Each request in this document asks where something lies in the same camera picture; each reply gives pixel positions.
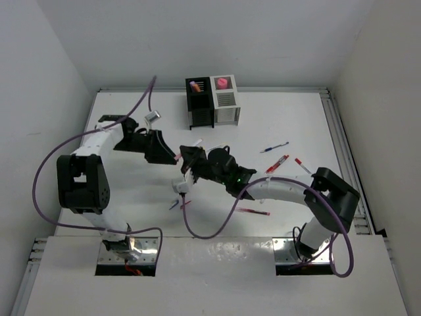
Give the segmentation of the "thin orange cap marker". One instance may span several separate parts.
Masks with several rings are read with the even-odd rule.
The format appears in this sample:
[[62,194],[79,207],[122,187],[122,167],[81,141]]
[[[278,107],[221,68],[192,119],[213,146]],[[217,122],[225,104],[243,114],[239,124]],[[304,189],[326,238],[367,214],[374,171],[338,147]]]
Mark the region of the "thin orange cap marker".
[[202,143],[203,143],[203,139],[199,138],[198,140],[196,140],[192,144],[185,145],[185,147],[182,150],[180,150],[180,152],[178,154],[176,154],[176,156],[174,157],[175,160],[179,161],[183,157],[183,152],[187,152],[187,151],[189,151],[193,148],[199,147]]

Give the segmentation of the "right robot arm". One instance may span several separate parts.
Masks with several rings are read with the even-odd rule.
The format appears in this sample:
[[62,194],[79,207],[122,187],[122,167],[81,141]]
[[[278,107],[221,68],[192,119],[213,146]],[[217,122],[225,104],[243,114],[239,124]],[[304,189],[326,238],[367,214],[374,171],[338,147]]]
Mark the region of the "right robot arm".
[[237,164],[230,148],[209,153],[201,147],[181,146],[184,181],[174,189],[186,194],[199,179],[221,184],[235,198],[273,199],[306,205],[313,217],[295,243],[300,257],[310,259],[332,234],[348,232],[360,194],[335,172],[320,167],[314,174],[276,177]]

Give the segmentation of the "pink purple eraser block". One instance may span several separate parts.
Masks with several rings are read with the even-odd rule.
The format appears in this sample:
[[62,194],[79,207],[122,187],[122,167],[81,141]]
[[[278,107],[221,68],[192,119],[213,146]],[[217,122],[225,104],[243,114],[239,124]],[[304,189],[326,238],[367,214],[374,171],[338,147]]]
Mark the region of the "pink purple eraser block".
[[229,80],[225,77],[216,78],[215,85],[218,90],[227,90],[230,87]]

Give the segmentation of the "yellow cap blue pen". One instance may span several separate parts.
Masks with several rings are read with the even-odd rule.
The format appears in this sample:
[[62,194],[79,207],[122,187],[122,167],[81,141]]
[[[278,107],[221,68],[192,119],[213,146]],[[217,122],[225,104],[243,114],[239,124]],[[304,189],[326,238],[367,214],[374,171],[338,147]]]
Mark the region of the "yellow cap blue pen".
[[209,150],[214,150],[214,149],[217,149],[217,148],[223,148],[223,147],[225,147],[226,145],[227,145],[227,144],[225,144],[225,143],[218,144],[218,145],[216,145],[216,146],[213,146],[213,147],[209,148]]

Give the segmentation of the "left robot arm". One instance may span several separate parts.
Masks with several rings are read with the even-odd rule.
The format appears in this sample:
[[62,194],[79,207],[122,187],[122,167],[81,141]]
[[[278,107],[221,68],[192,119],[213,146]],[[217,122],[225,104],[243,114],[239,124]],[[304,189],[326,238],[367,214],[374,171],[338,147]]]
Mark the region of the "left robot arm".
[[77,150],[57,159],[59,202],[99,229],[107,251],[134,262],[141,257],[141,245],[129,236],[130,225],[109,207],[111,189],[105,159],[116,150],[142,153],[148,163],[175,165],[176,155],[160,130],[140,128],[130,117],[103,115],[95,129]]

